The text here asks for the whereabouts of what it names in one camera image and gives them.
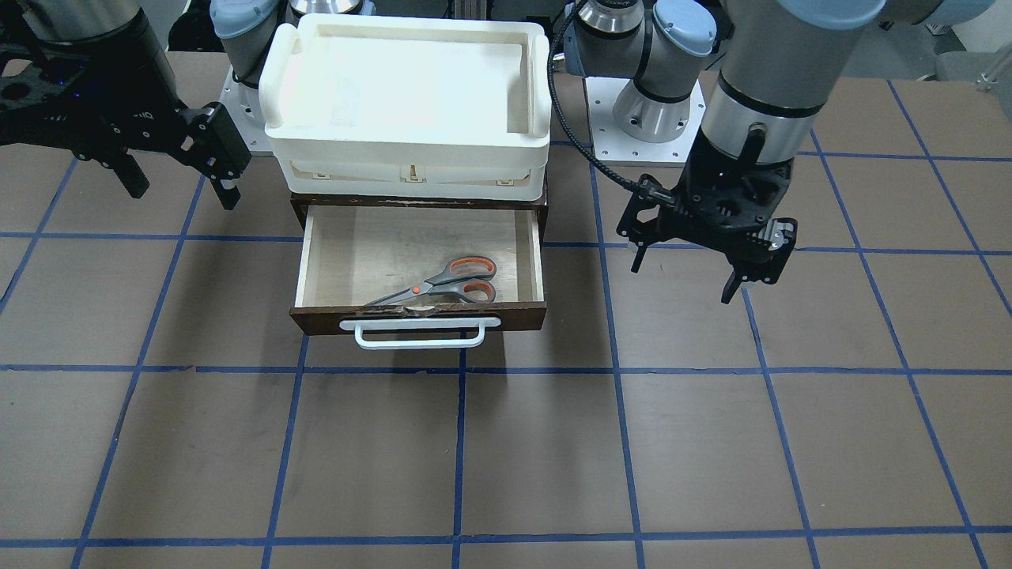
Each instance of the black cable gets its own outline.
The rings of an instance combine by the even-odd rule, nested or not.
[[[709,65],[707,65],[706,69],[704,69],[703,71],[709,71],[710,68],[712,68],[714,65],[718,64],[718,62],[720,62],[721,60],[723,60],[724,56],[726,56],[726,55],[728,55],[728,52],[724,52],[723,54],[721,54],[721,57],[719,57],[715,60],[713,60],[712,63],[710,63]]]
[[[566,138],[568,138],[570,142],[573,143],[573,146],[575,146],[576,149],[580,151],[580,154],[582,154],[583,157],[586,158],[588,162],[593,164],[595,168],[600,170],[600,172],[605,176],[607,176],[608,179],[610,179],[611,181],[615,182],[616,184],[624,187],[629,191],[637,191],[638,189],[640,189],[639,183],[619,175],[617,172],[609,168],[606,164],[598,160],[597,157],[593,155],[593,153],[591,153],[589,150],[584,148],[582,144],[580,144],[580,141],[576,138],[576,134],[573,133],[573,128],[570,127],[569,121],[566,120],[566,114],[563,113],[562,103],[559,102],[559,93],[556,92],[554,55],[559,50],[559,47],[562,45],[563,36],[566,35],[566,30],[573,23],[573,20],[576,19],[577,12],[579,12],[580,9],[583,8],[583,6],[586,3],[587,0],[579,0],[579,2],[577,2],[576,5],[573,6],[573,10],[566,17],[566,20],[563,21],[563,28],[560,29],[559,33],[556,34],[555,39],[552,40],[552,48],[549,49],[549,64],[547,64],[549,94],[552,96],[552,106],[556,111],[556,116],[559,117],[559,126],[562,127],[563,132],[566,133]]]

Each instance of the brown floor tile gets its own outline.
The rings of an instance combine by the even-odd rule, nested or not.
[[[187,569],[255,569],[263,548],[91,548],[85,550],[82,569],[109,567],[186,567]]]
[[[900,365],[856,253],[794,253],[779,282],[756,284],[749,298],[772,367]]]
[[[291,375],[141,376],[91,535],[244,538],[267,531]]]
[[[457,394],[455,375],[307,375],[277,535],[451,534]]]
[[[0,315],[0,361],[133,365],[175,245],[40,240]]]
[[[813,527],[960,523],[904,376],[775,376]]]
[[[151,182],[143,197],[131,197],[112,170],[81,162],[46,231],[178,235],[200,174],[162,154],[132,154]],[[214,193],[210,184],[202,191]]]
[[[718,540],[647,542],[647,567],[684,569],[811,569],[805,540]]]
[[[776,217],[797,220],[798,247],[853,247],[840,204],[817,156],[794,159],[793,179]]]
[[[1005,298],[1012,301],[1012,256],[988,257],[988,265],[994,271]]]
[[[828,160],[862,247],[973,248],[928,161]]]
[[[179,98],[191,108],[219,100],[225,75],[229,72],[229,58],[225,54],[194,54],[168,52],[165,54],[176,76]]]
[[[882,79],[840,79],[815,131],[824,152],[924,154]]]
[[[467,409],[465,534],[631,531],[611,375],[469,375]]]
[[[868,255],[912,368],[1012,368],[1009,318],[974,256]]]
[[[989,567],[1012,567],[1012,535],[978,536]]]
[[[544,241],[597,243],[590,163],[573,147],[549,152],[549,224]]]
[[[953,569],[980,567],[967,536],[874,536],[820,538],[826,569]]]
[[[713,251],[609,249],[618,359],[623,368],[752,368],[759,364],[741,296],[721,304],[731,265]]]
[[[275,547],[273,569],[308,567],[403,567],[445,569],[450,566],[450,546],[299,546]]]
[[[190,241],[183,247],[146,362],[294,365],[288,316],[299,243]]]
[[[23,144],[0,147],[0,231],[38,229],[73,160],[70,152],[55,148]]]
[[[1012,525],[1012,382],[922,376],[917,383],[971,520]]]
[[[933,156],[1012,157],[1012,125],[994,95],[962,81],[894,84]]]
[[[231,212],[224,210],[212,187],[204,185],[190,235],[303,236],[276,158],[254,156],[238,183],[243,196]]]
[[[566,121],[573,129],[573,134],[581,143],[590,142],[590,132],[587,130],[587,96],[584,94],[583,77],[567,73],[556,73],[556,91],[559,102],[566,113]],[[568,141],[566,133],[559,125],[555,109],[552,110],[552,140]]]
[[[636,563],[632,542],[467,544],[460,547],[461,569],[632,569]]]
[[[468,351],[469,367],[611,368],[600,251],[550,247],[541,250],[544,326],[528,332],[493,332]]]
[[[74,559],[74,548],[0,549],[0,567],[66,569]]]
[[[623,376],[644,532],[800,529],[761,376]]]
[[[488,332],[486,343],[494,332]],[[457,337],[449,333],[445,337]],[[432,334],[377,334],[381,340],[430,339]],[[452,368],[460,365],[459,349],[362,349],[350,335],[313,336],[306,364],[321,368]]]
[[[5,292],[30,242],[30,239],[0,239],[0,288]]]
[[[1004,212],[1012,210],[1012,164],[939,161],[938,171],[982,249],[1012,249],[1012,229]]]
[[[0,539],[81,535],[130,379],[0,372]]]

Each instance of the grid line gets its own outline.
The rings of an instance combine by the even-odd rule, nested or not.
[[[1012,316],[1012,305],[1009,304],[1009,300],[1005,297],[1005,293],[1002,291],[1001,284],[998,283],[998,278],[995,277],[995,272],[991,270],[991,264],[988,263],[988,259],[981,254],[981,246],[977,243],[977,238],[974,237],[974,232],[969,230],[969,225],[966,223],[966,218],[962,216],[962,212],[959,211],[959,207],[955,202],[955,198],[952,197],[952,192],[949,191],[948,184],[945,183],[945,178],[942,177],[941,171],[938,169],[938,164],[935,163],[934,157],[928,151],[928,146],[924,144],[924,139],[921,137],[921,133],[918,132],[917,127],[914,125],[914,119],[911,118],[910,113],[907,111],[907,106],[903,104],[903,99],[900,98],[900,93],[897,92],[896,86],[893,85],[893,81],[886,80],[889,84],[889,88],[893,91],[893,97],[896,98],[896,102],[900,105],[900,110],[903,111],[904,117],[907,118],[907,124],[910,125],[910,130],[913,131],[914,137],[917,138],[917,144],[921,145],[921,150],[924,151],[924,156],[928,160],[928,164],[931,165],[931,169],[935,172],[935,177],[938,178],[938,183],[942,186],[942,191],[945,192],[945,198],[948,199],[949,206],[952,207],[952,211],[955,213],[955,217],[959,220],[959,225],[962,226],[962,231],[966,233],[966,237],[969,239],[969,244],[974,246],[974,251],[977,252],[977,256],[981,259],[981,264],[984,265],[984,270],[988,273],[988,277],[991,278],[991,283],[995,287],[995,291],[1002,300],[1002,304],[1005,305],[1005,311]]]
[[[98,513],[98,504],[101,502],[102,494],[105,492],[105,483],[108,481],[109,472],[112,470],[112,461],[115,458],[116,449],[119,446],[119,433],[122,432],[123,422],[126,420],[126,410],[129,409],[130,402],[134,397],[134,392],[137,391],[137,385],[141,379],[141,373],[144,369],[144,360],[148,356],[148,349],[151,347],[151,341],[155,335],[155,327],[158,325],[158,318],[161,316],[162,307],[165,305],[165,299],[169,294],[169,286],[172,283],[172,276],[179,263],[179,256],[182,254],[183,245],[185,244],[183,236],[186,235],[186,232],[189,230],[190,222],[193,221],[193,214],[196,212],[196,205],[200,199],[200,189],[203,187],[203,176],[200,176],[197,180],[196,187],[193,189],[193,197],[190,200],[190,207],[186,213],[186,219],[183,221],[182,229],[179,230],[176,248],[172,253],[172,259],[169,261],[168,269],[165,272],[165,278],[163,279],[162,288],[158,293],[158,300],[155,302],[155,309],[152,312],[151,321],[148,323],[148,330],[145,333],[144,342],[141,344],[141,352],[137,356],[137,364],[134,368],[134,374],[131,376],[130,384],[126,387],[126,393],[123,396],[122,405],[119,408],[119,415],[116,418],[115,426],[112,429],[112,436],[109,440],[108,450],[105,453],[105,461],[102,464],[102,470],[98,476],[95,493],[92,496],[91,505],[88,508],[88,514],[85,517],[84,525],[81,529],[80,541],[77,544],[77,548],[74,551],[74,558],[71,561],[71,569],[80,568],[86,544],[88,543],[88,539],[91,537],[91,527],[95,523],[95,516]]]
[[[975,525],[976,534],[1012,535],[1012,525]],[[852,538],[868,536],[964,536],[963,525],[907,525],[813,529],[816,538]],[[607,534],[496,534],[462,536],[292,536],[274,538],[275,547],[291,546],[418,546],[469,544],[540,544],[634,542],[691,542],[725,540],[793,540],[806,537],[804,530],[738,530],[728,532],[617,532]],[[55,540],[0,540],[2,549],[70,549],[76,538]],[[267,538],[92,538],[90,548],[120,547],[264,547]]]
[[[296,434],[296,416],[299,414],[299,397],[303,391],[303,376],[306,373],[306,354],[309,352],[309,348],[310,337],[303,334],[303,341],[299,346],[296,381],[291,386],[291,402],[288,404],[288,420],[284,427],[284,443],[281,446],[281,459],[277,467],[277,482],[274,483],[274,497],[270,503],[267,537],[263,544],[263,557],[260,561],[262,569],[270,567],[270,556],[273,553],[274,536],[277,534],[277,517],[281,512],[281,497],[284,493],[284,480],[288,474],[288,458],[291,456],[291,440]]]
[[[34,237],[34,233],[26,232],[0,232],[0,239],[24,239]],[[165,234],[143,234],[143,233],[41,233],[37,234],[38,239],[107,239],[107,240],[134,240],[134,241],[173,241],[178,240],[178,235]],[[302,243],[302,237],[275,237],[269,235],[186,235],[184,241],[222,241],[222,242],[252,242],[252,243]],[[627,243],[605,242],[595,243],[592,241],[545,241],[542,247],[550,249],[594,249],[604,247],[606,249],[624,249]],[[694,243],[657,243],[651,245],[656,249],[691,249],[705,250],[702,245]],[[1001,249],[902,249],[902,248],[873,248],[865,247],[865,253],[875,253],[884,255],[972,255],[972,256],[992,256],[1008,257],[1012,256],[1012,250]],[[805,253],[857,253],[853,247],[828,247],[828,246],[807,246],[795,247],[794,252]]]
[[[819,137],[816,135],[815,129],[812,130],[811,135],[812,142],[815,144],[816,150],[822,152],[822,145],[819,143]],[[900,336],[897,334],[896,327],[893,324],[893,318],[890,316],[889,309],[886,307],[886,301],[883,300],[881,292],[878,289],[878,283],[875,281],[875,277],[871,272],[871,265],[868,263],[868,259],[865,256],[863,249],[861,249],[861,242],[857,237],[857,231],[854,229],[854,224],[850,219],[850,215],[847,213],[847,207],[843,202],[843,195],[840,193],[840,188],[836,183],[836,178],[833,176],[833,170],[830,168],[829,161],[826,159],[826,156],[820,156],[820,159],[822,160],[823,168],[826,170],[826,175],[829,177],[830,186],[833,188],[833,193],[836,196],[837,204],[840,206],[840,212],[843,214],[844,222],[847,224],[847,230],[850,232],[851,239],[854,241],[854,247],[857,249],[857,255],[861,260],[861,265],[867,275],[871,292],[875,297],[875,302],[878,304],[878,309],[881,311],[882,318],[886,320],[886,327],[889,329],[890,337],[893,339],[893,345],[896,348],[897,355],[900,357],[900,363],[904,371],[907,372],[907,383],[910,385],[910,390],[914,396],[915,402],[917,403],[921,419],[924,421],[924,427],[928,432],[928,437],[931,439],[931,445],[934,448],[942,473],[945,475],[945,481],[948,483],[956,508],[959,510],[959,516],[962,519],[963,526],[966,530],[966,534],[969,536],[971,544],[974,546],[974,552],[977,554],[977,559],[981,563],[981,568],[989,569],[988,561],[984,558],[984,550],[981,548],[980,540],[977,539],[977,534],[973,530],[969,514],[966,511],[966,506],[962,501],[961,495],[959,494],[959,488],[956,486],[955,478],[952,476],[952,471],[949,469],[948,461],[945,459],[945,455],[942,452],[938,435],[935,432],[931,418],[928,416],[927,407],[925,407],[924,401],[921,398],[920,390],[917,387],[917,381],[914,379],[914,374],[910,371],[910,363],[907,360],[907,355],[904,353],[903,345],[900,342]]]
[[[749,327],[752,328],[752,339],[756,344],[756,355],[759,357],[759,365],[762,368],[763,381],[766,384],[766,394],[769,396],[769,404],[773,411],[773,419],[776,421],[776,431],[780,436],[780,445],[783,446],[783,458],[787,463],[787,473],[790,475],[790,486],[794,491],[794,500],[797,502],[797,513],[802,518],[802,529],[805,532],[805,541],[809,546],[809,555],[812,558],[813,569],[820,569],[819,551],[816,549],[815,536],[812,534],[812,522],[809,519],[809,510],[805,506],[805,496],[802,493],[802,482],[797,478],[797,468],[794,465],[794,455],[790,452],[790,441],[787,437],[787,427],[783,423],[783,413],[780,411],[780,402],[776,398],[776,389],[773,386],[773,377],[769,373],[769,365],[766,363],[766,353],[762,347],[762,338],[759,336],[759,323],[756,321],[755,311],[752,308],[752,299],[748,290],[742,291],[742,301],[745,303],[745,312],[749,317]]]
[[[4,309],[7,308],[7,303],[14,294],[14,289],[21,279],[21,275],[24,274],[24,269],[28,266],[28,261],[31,259],[31,253],[34,252],[35,245],[38,245],[38,239],[43,235],[43,231],[46,229],[46,224],[50,222],[53,212],[57,209],[57,204],[60,201],[60,197],[63,195],[64,190],[67,188],[67,182],[70,181],[70,176],[74,173],[75,166],[77,166],[77,158],[71,159],[70,165],[67,166],[67,171],[64,173],[63,179],[60,180],[60,185],[57,186],[57,191],[53,194],[53,199],[50,200],[49,207],[46,208],[46,213],[43,214],[43,219],[38,221],[38,227],[35,229],[35,232],[27,235],[21,235],[22,237],[30,236],[31,241],[28,243],[28,247],[24,250],[24,254],[21,255],[21,262],[18,263],[17,268],[14,269],[14,274],[11,275],[10,280],[7,282],[7,288],[4,290],[3,296],[0,297],[0,314],[3,314]]]
[[[594,197],[594,223],[597,229],[598,256],[601,263],[601,281],[604,291],[604,314],[608,323],[608,344],[611,350],[611,373],[615,383],[615,403],[618,407],[618,434],[622,441],[622,462],[625,467],[625,485],[629,495],[629,515],[632,521],[632,536],[636,547],[638,569],[646,569],[647,556],[643,549],[643,530],[640,525],[640,502],[636,492],[636,475],[632,471],[632,452],[629,448],[628,423],[625,420],[625,396],[622,390],[621,365],[618,359],[618,338],[615,332],[615,315],[611,302],[611,280],[608,277],[607,249],[604,246],[604,223],[601,213],[601,199],[597,188],[597,172],[593,164],[587,164],[590,169],[590,189]]]
[[[80,373],[122,373],[133,372],[134,365],[67,365],[39,363],[0,363],[0,371],[6,372],[80,372]],[[201,367],[201,365],[144,365],[144,374],[165,374],[192,370],[196,374],[294,374],[298,368],[285,367]],[[851,374],[879,376],[1012,376],[1012,370],[995,369],[961,369],[961,368],[834,368],[831,365],[795,365],[770,367],[770,374]],[[459,368],[313,368],[307,365],[306,374],[322,376],[340,375],[401,375],[414,376],[418,374],[454,375]],[[466,369],[469,374],[491,375],[608,375],[614,373],[613,368],[489,368],[471,365]],[[622,375],[660,374],[667,376],[757,376],[762,368],[618,368]]]
[[[460,332],[460,337],[467,337]],[[456,451],[453,459],[453,548],[450,553],[451,569],[460,568],[460,527],[463,523],[463,436],[465,412],[468,407],[468,349],[460,348],[457,369],[456,401]]]

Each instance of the wooden drawer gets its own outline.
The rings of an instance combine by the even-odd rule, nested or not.
[[[493,303],[421,297],[366,303],[440,272],[456,257],[484,255],[498,272]],[[354,333],[362,347],[474,346],[485,329],[538,330],[544,322],[540,231],[535,210],[317,206],[306,208],[291,318],[310,335]],[[478,330],[446,339],[446,331]],[[367,331],[439,331],[442,339],[373,343]]]

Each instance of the scissor blade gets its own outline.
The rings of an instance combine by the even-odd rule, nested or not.
[[[417,296],[418,295],[415,294],[413,289],[405,289],[404,291],[401,291],[400,293],[394,293],[389,297],[384,297],[382,299],[376,299],[372,302],[365,303],[365,306],[392,305],[395,303],[406,301],[408,299],[413,299]]]

